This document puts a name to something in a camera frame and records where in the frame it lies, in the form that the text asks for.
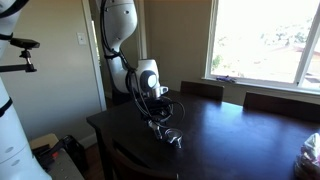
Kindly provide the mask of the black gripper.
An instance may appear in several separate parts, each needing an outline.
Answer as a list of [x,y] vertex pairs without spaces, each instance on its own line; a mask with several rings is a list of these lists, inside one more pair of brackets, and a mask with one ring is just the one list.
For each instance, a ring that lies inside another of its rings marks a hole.
[[154,121],[166,121],[173,115],[173,102],[167,97],[147,99],[146,105]]

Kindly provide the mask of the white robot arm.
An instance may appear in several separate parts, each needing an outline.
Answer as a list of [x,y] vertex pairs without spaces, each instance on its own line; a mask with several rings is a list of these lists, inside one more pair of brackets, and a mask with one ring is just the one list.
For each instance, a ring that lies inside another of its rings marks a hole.
[[[26,50],[39,45],[31,39],[13,36],[22,8],[29,0],[0,0],[0,55],[11,44]],[[141,59],[138,67],[132,68],[126,60],[121,45],[135,31],[138,24],[137,10],[133,0],[100,0],[101,37],[104,57],[108,62],[112,83],[116,91],[134,97],[137,104],[143,105],[147,124],[155,131],[160,121],[151,113],[149,101],[156,102],[168,91],[159,82],[156,61]],[[32,154],[29,143],[11,97],[0,82],[0,125],[1,180],[52,180]]]

